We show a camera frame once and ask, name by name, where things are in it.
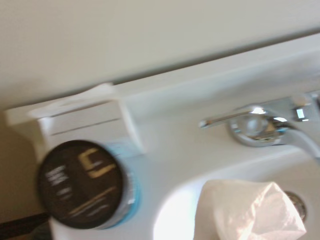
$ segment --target sink drain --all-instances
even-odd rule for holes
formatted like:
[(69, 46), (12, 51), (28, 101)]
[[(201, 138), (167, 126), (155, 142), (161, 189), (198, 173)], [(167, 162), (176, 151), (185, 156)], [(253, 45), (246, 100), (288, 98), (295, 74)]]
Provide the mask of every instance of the sink drain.
[(307, 217), (307, 208), (302, 199), (291, 191), (284, 191), (285, 194), (289, 197), (291, 202), (293, 203), (295, 209), (298, 211), (299, 216), (303, 222), (305, 222)]

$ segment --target faucet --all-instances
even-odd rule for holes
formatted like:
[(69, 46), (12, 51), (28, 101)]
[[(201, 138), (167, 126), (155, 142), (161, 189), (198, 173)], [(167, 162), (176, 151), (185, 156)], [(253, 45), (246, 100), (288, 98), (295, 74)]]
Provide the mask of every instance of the faucet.
[(250, 104), (199, 122), (202, 129), (227, 123), (230, 134), (250, 147), (293, 145), (320, 164), (320, 91)]

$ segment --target wall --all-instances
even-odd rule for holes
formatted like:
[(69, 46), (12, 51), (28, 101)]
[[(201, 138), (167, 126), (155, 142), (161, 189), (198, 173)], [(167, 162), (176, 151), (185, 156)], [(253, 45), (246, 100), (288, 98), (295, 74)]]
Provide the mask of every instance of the wall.
[[(318, 0), (2, 0), (0, 109), (320, 30)], [(0, 119), (0, 222), (41, 212), (30, 144)]]

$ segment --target bathroom sink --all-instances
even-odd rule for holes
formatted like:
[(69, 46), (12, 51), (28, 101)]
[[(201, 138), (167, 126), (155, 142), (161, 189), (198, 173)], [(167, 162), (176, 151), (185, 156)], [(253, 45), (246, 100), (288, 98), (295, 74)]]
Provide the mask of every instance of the bathroom sink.
[(317, 240), (320, 235), (320, 167), (301, 151), (258, 161), (248, 161), (202, 176), (182, 185), (163, 203), (154, 225), (154, 240), (192, 240), (198, 197), (203, 184), (211, 179), (273, 181), (282, 190), (297, 195), (306, 208), (307, 233), (301, 240)]
[[(311, 156), (289, 145), (242, 145), (224, 125), (204, 130), (198, 123), (248, 104), (318, 91), (319, 43), (316, 34), (116, 85), (145, 148), (141, 156), (121, 159), (139, 182), (139, 208), (128, 221), (104, 230), (74, 229), (51, 219), (53, 239), (192, 240), (203, 184), (241, 179), (274, 181), (297, 195), (306, 208), (307, 234), (301, 239), (317, 240), (320, 166)], [(6, 112), (8, 125), (33, 141), (39, 162), (49, 148), (29, 112), (55, 101)], [(320, 133), (320, 123), (310, 123), (309, 130)]]

